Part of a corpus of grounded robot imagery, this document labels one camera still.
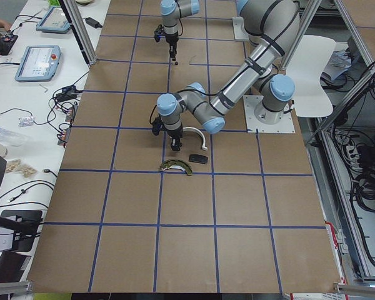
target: gray floor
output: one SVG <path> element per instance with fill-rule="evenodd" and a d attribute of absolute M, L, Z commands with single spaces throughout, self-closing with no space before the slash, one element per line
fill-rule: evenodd
<path fill-rule="evenodd" d="M 0 0 L 0 19 L 13 23 L 28 0 Z"/>

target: table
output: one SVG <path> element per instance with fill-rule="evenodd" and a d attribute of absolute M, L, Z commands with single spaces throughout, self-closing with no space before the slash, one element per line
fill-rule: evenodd
<path fill-rule="evenodd" d="M 109 0 L 95 1 L 94 3 L 80 7 L 83 17 L 92 17 L 100 23 L 104 22 L 105 13 L 108 9 Z M 33 15 L 38 12 L 38 16 L 43 16 L 47 11 L 47 1 L 29 0 L 25 5 L 21 14 Z M 22 22 L 22 17 L 13 24 L 13 29 L 18 27 Z M 62 56 L 57 69 L 56 75 L 48 82 L 17 82 L 14 80 L 17 66 L 0 66 L 0 113 L 11 108 L 21 108 L 29 110 L 36 117 L 37 123 L 46 121 L 49 112 L 48 101 L 52 93 L 63 87 L 72 84 L 80 76 L 89 71 L 85 64 L 82 54 L 79 51 L 76 40 L 71 32 L 67 34 L 49 34 L 37 32 L 34 30 L 34 23 L 25 23 L 22 27 L 15 30 L 15 34 L 19 36 L 12 52 L 9 56 L 0 57 L 0 62 L 11 61 L 18 63 L 24 53 L 26 46 L 29 45 L 48 45 L 57 44 L 61 48 Z M 94 29 L 87 26 L 87 31 L 91 38 L 92 44 L 96 47 L 99 39 L 100 29 Z M 83 89 L 86 82 L 86 76 L 77 84 L 77 88 Z M 43 179 L 55 183 L 56 178 L 50 173 L 43 173 L 43 169 L 50 169 L 54 173 L 58 173 L 61 160 L 64 155 L 64 148 L 57 146 L 56 131 L 48 125 L 30 127 L 18 127 L 18 118 L 28 116 L 28 113 L 20 111 L 12 111 L 0 116 L 0 127 L 25 134 L 29 137 L 29 141 L 21 147 L 8 147 L 8 161 L 12 159 L 20 159 L 22 163 L 28 164 L 37 170 L 34 177 L 25 179 L 20 174 L 8 173 L 5 175 L 0 188 L 0 195 L 10 190 L 14 186 L 26 183 L 31 179 Z M 57 118 L 52 123 L 58 126 L 64 121 L 65 115 L 57 112 Z M 3 198 L 0 204 L 7 204 L 7 200 L 19 193 L 20 189 L 15 190 L 8 197 Z M 37 201 L 46 205 L 49 204 L 51 198 L 51 190 L 44 186 L 37 186 L 28 191 L 27 194 L 20 197 L 14 203 Z M 0 208 L 0 213 L 4 209 L 42 209 L 37 204 L 19 205 L 12 207 Z M 24 253 L 26 255 L 34 255 L 36 250 L 36 242 L 32 251 Z M 26 279 L 29 271 L 28 265 L 26 272 L 21 280 Z"/>
<path fill-rule="evenodd" d="M 151 134 L 161 93 L 194 81 L 215 92 L 242 63 L 234 1 L 201 1 L 183 20 L 178 66 L 153 39 L 158 1 L 125 3 L 107 12 L 28 276 L 36 291 L 331 291 L 340 278 L 297 120 L 296 134 L 248 134 L 240 102 L 206 135 L 209 152 L 194 134 L 181 152 Z M 209 157 L 193 176 L 158 171 L 192 153 Z"/>

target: adapter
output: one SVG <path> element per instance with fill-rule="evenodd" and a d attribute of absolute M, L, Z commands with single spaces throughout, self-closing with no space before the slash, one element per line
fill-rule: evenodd
<path fill-rule="evenodd" d="M 97 22 L 95 19 L 93 19 L 92 17 L 87 17 L 85 19 L 85 22 L 86 22 L 87 25 L 90 25 L 93 28 L 102 28 L 102 26 L 103 26 L 99 22 Z"/>

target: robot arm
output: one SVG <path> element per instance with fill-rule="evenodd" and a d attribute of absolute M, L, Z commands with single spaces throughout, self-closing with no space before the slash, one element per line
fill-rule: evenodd
<path fill-rule="evenodd" d="M 270 76 L 270 73 L 274 60 L 285 54 L 298 33 L 298 7 L 291 0 L 238 0 L 237 11 L 244 18 L 250 40 L 254 43 L 256 36 L 260 39 L 232 79 L 209 102 L 203 99 L 204 89 L 196 82 L 178 93 L 163 94 L 157 100 L 157 110 L 172 138 L 173 150 L 180 146 L 183 126 L 179 115 L 186 110 L 207 132 L 215 134 L 224 127 L 224 116 L 254 83 L 264 95 L 256 113 L 267 124 L 275 123 L 293 95 L 294 83 L 290 77 Z"/>
<path fill-rule="evenodd" d="M 179 39 L 178 21 L 182 18 L 197 14 L 200 10 L 199 0 L 162 0 L 162 24 L 154 31 L 154 38 L 159 42 L 161 36 L 169 44 L 169 56 L 176 60 L 176 44 Z"/>

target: white curved part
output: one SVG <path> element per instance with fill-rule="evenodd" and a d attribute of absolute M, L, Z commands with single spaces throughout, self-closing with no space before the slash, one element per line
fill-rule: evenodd
<path fill-rule="evenodd" d="M 201 149 L 204 151 L 208 151 L 208 148 L 206 147 L 206 137 L 200 130 L 198 130 L 195 127 L 183 127 L 183 131 L 191 131 L 192 133 L 197 133 L 199 136 L 201 136 L 201 139 L 202 139 Z"/>

